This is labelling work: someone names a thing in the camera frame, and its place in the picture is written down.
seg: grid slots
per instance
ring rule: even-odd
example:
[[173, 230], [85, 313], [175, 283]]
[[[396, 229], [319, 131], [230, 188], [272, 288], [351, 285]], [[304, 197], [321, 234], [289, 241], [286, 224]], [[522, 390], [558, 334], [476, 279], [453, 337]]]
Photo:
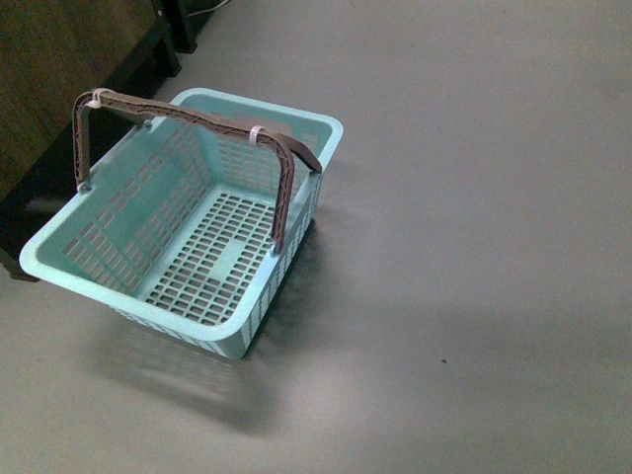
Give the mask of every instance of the grid slots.
[[[277, 193], [279, 165], [270, 148], [253, 146], [245, 140], [227, 136], [218, 137], [217, 144], [226, 182], [270, 195]], [[300, 160], [294, 160], [294, 163], [292, 198], [308, 174]]]
[[[187, 175], [182, 177], [160, 202], [144, 225], [140, 226], [122, 249], [109, 240], [108, 227], [165, 162], [177, 155]], [[108, 203], [95, 214], [62, 251], [86, 277], [110, 289], [131, 294], [151, 263], [191, 213], [210, 184], [210, 174], [192, 127], [175, 130], [152, 153]]]
[[[146, 301], [206, 326], [228, 320], [270, 248], [271, 205], [222, 193]], [[243, 250], [224, 281], [209, 274], [231, 240]]]

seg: light blue basket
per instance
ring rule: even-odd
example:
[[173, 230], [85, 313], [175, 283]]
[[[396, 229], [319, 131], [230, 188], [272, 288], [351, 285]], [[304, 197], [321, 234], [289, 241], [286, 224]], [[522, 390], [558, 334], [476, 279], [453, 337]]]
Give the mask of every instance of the light blue basket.
[[[84, 105], [98, 107], [109, 97], [100, 92]], [[290, 135], [323, 172], [343, 133], [334, 118], [207, 89], [171, 104]], [[270, 231], [279, 161], [270, 147], [252, 144], [252, 135], [249, 142], [154, 118], [90, 174], [85, 192], [25, 246], [24, 270], [188, 343], [243, 356], [312, 219], [323, 173], [295, 160], [277, 252]]]

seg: white cable tie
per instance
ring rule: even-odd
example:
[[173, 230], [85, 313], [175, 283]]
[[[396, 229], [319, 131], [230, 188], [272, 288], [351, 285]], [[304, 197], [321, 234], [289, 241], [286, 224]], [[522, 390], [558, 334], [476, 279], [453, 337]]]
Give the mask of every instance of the white cable tie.
[[261, 130], [263, 130], [264, 128], [261, 125], [255, 125], [250, 129], [250, 135], [248, 135], [248, 143], [250, 143], [251, 145], [256, 145], [257, 144], [257, 136], [259, 135], [259, 132]]
[[92, 91], [92, 100], [88, 101], [86, 106], [88, 106], [90, 109], [100, 109], [101, 108], [101, 93], [105, 91], [111, 92], [110, 89], [106, 89], [104, 87], [100, 87], [99, 89], [95, 89], [94, 91]]

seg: brown handle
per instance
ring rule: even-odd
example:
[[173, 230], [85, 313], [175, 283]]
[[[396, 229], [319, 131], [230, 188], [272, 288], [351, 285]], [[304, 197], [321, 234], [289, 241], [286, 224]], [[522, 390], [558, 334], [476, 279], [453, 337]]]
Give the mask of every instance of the brown handle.
[[[90, 143], [88, 115], [93, 108], [106, 108], [124, 115], [135, 117], [167, 117], [198, 124], [204, 128], [225, 136], [233, 136], [248, 140], [253, 129], [252, 124], [219, 118], [210, 114], [187, 109], [158, 101], [140, 99], [108, 89], [95, 89], [79, 96], [75, 101], [72, 114], [72, 129], [74, 140], [75, 180], [77, 190], [90, 190]], [[292, 180], [294, 178], [294, 159], [292, 152], [312, 171], [322, 172], [322, 166], [314, 154], [300, 141], [261, 128], [256, 137], [257, 144], [271, 148], [280, 164], [278, 190], [276, 194], [275, 218], [273, 221], [272, 238], [275, 242], [275, 253], [283, 246], [287, 211], [291, 199]]]

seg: basket bottom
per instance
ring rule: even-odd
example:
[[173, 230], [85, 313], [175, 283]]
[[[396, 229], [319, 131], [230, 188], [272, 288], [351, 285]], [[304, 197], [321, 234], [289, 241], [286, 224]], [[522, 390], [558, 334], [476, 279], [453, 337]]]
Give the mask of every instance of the basket bottom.
[[134, 297], [206, 326], [233, 314], [271, 246], [274, 198], [217, 185], [156, 259]]

